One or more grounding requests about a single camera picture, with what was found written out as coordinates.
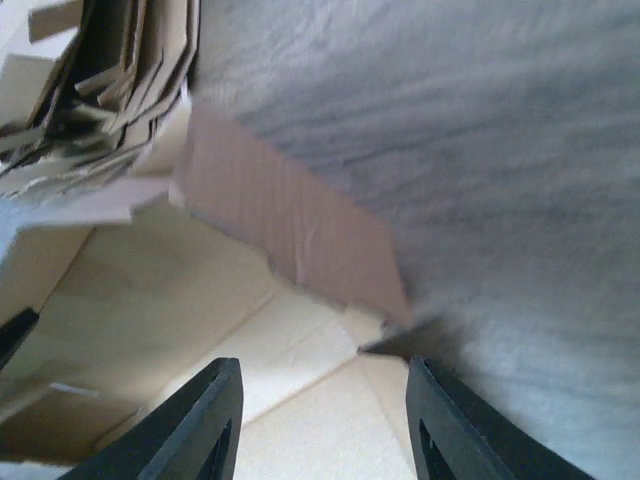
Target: gray table surface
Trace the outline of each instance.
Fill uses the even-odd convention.
[[[453,368],[640,471],[640,3],[203,0],[195,91],[387,218]],[[22,209],[0,202],[0,251]]]

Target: gray wooden surface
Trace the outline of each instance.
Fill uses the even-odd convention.
[[[640,3],[203,0],[196,91],[388,218],[435,356],[640,475]]]

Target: cardboard box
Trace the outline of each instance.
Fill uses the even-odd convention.
[[[390,228],[202,102],[188,135],[172,178],[122,178],[15,238],[0,318],[41,320],[0,373],[5,450],[80,462],[231,356],[235,478],[411,478],[407,368],[357,353],[409,321]]]

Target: black object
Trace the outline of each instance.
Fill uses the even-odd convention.
[[[0,327],[0,370],[9,363],[39,319],[40,315],[27,308]]]
[[[419,480],[592,480],[420,357],[406,400]]]
[[[231,480],[242,401],[238,360],[214,360],[122,438],[62,479]]]

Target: flattened cardboard box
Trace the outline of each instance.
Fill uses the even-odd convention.
[[[207,105],[185,152],[15,238],[0,318],[41,320],[0,374],[5,450],[80,462],[234,356],[236,478],[410,478],[406,367],[357,355],[409,318],[389,227]]]

